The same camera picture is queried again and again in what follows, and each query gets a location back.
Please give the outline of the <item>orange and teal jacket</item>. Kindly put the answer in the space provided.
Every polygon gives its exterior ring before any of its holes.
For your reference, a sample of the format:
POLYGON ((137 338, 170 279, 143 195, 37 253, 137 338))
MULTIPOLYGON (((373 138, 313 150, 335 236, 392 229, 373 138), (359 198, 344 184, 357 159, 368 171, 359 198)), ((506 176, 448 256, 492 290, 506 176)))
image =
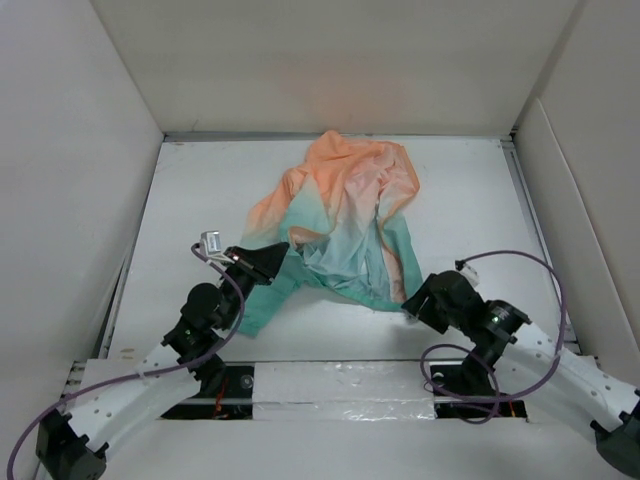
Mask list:
POLYGON ((398 311, 423 283, 403 215, 419 190, 403 146, 324 133, 247 215, 242 247, 289 250, 273 283, 248 297, 240 332, 256 336, 303 286, 398 311))

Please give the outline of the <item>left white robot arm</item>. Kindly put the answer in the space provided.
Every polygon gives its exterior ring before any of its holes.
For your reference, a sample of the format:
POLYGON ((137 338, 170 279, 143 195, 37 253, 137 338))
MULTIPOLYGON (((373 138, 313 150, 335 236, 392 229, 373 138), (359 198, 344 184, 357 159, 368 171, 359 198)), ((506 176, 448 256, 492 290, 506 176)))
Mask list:
POLYGON ((218 352, 240 325, 257 286, 276 278, 289 246, 255 250, 233 246, 205 261, 218 270, 218 284, 194 286, 175 326, 133 371, 104 381, 93 399, 67 412, 54 408, 38 423, 36 455, 53 479, 98 479, 126 440, 180 402, 212 398, 225 385, 218 352))

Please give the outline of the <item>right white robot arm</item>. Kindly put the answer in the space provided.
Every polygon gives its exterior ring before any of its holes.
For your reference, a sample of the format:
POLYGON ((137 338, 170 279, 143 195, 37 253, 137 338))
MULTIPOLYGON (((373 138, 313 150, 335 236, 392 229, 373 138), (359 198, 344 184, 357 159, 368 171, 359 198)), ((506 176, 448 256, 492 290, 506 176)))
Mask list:
POLYGON ((460 331, 473 345, 443 378, 428 381, 436 392, 472 405, 530 402, 638 478, 638 387, 558 345, 513 305, 483 299, 456 271, 430 275, 402 309, 439 333, 460 331))

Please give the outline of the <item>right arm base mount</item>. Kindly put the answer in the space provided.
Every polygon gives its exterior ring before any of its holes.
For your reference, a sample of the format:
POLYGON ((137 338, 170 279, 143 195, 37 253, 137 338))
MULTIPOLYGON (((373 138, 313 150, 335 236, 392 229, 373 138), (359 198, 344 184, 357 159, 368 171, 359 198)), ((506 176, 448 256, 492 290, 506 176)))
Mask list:
MULTIPOLYGON (((463 360, 435 360, 429 362, 429 373, 435 383, 451 392, 465 396, 492 396, 495 391, 486 372, 479 371, 478 364, 472 368, 473 373, 480 374, 476 382, 463 373, 463 360)), ((424 388, 434 395, 434 411, 437 419, 457 419, 466 423, 481 423, 486 420, 493 408, 492 404, 465 404, 457 399, 449 399, 441 392, 434 391, 428 384, 424 388)), ((501 402, 495 416, 496 419, 527 419, 526 405, 522 400, 501 402)))

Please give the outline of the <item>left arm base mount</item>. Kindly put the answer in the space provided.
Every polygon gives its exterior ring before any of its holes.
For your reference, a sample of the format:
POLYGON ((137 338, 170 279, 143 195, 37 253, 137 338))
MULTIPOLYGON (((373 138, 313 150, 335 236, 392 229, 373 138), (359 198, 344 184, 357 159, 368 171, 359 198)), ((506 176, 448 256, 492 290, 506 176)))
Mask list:
POLYGON ((251 420, 255 365, 227 365, 214 390, 183 400, 161 415, 164 420, 251 420))

